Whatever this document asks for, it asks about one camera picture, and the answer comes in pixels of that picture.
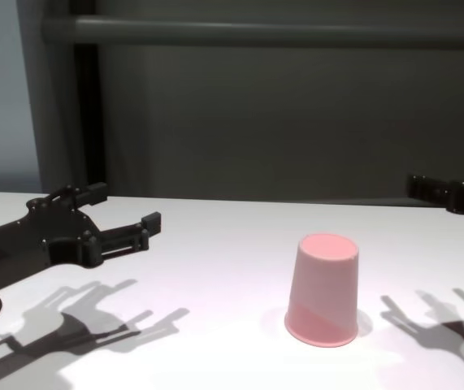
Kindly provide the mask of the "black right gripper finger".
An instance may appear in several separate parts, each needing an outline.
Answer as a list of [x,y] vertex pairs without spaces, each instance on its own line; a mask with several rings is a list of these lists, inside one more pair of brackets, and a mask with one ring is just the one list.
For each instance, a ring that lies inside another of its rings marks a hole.
[[449,198],[449,183],[424,175],[408,175],[405,182],[409,198],[429,203],[446,203]]

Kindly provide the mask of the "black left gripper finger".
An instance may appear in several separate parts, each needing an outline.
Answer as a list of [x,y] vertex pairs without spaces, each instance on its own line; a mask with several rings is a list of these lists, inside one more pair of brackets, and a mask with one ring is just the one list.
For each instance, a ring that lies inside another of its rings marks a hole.
[[150,238],[162,231],[162,215],[154,212],[140,222],[100,231],[85,230],[78,248],[80,265],[102,265],[106,260],[146,251]]
[[107,198],[108,185],[103,182],[90,184],[85,187],[67,185],[48,195],[46,197],[46,206],[78,210],[86,205],[95,206],[105,202]]

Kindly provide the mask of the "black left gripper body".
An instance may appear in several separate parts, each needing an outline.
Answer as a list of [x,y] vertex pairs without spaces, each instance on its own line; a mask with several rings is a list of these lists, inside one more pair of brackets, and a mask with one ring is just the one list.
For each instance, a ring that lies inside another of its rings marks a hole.
[[100,231],[75,201],[33,199],[24,217],[0,226],[0,290],[60,264],[102,264]]

